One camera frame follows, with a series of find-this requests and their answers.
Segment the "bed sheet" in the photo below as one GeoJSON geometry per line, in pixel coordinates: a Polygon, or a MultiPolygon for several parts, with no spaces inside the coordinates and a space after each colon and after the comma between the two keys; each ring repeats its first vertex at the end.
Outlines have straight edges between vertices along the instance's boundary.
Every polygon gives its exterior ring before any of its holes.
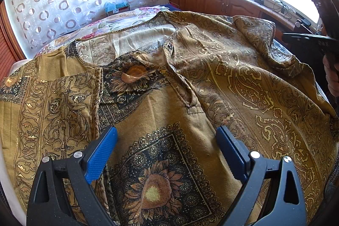
{"type": "Polygon", "coordinates": [[[152,19],[160,11],[169,11],[166,6],[153,6],[137,8],[133,11],[127,11],[115,14],[99,21],[93,22],[81,29],[78,29],[71,34],[59,37],[49,44],[45,45],[36,55],[38,57],[42,54],[53,52],[62,46],[67,46],[75,39],[89,39],[107,32],[117,31],[134,25],[144,23],[152,19]]]}

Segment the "blue textured pad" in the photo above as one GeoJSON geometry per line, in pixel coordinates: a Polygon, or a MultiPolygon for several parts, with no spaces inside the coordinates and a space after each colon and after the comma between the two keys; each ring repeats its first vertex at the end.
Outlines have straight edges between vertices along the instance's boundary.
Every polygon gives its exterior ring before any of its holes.
{"type": "Polygon", "coordinates": [[[85,179],[88,184],[100,177],[117,141],[117,129],[112,127],[87,162],[85,179]]]}

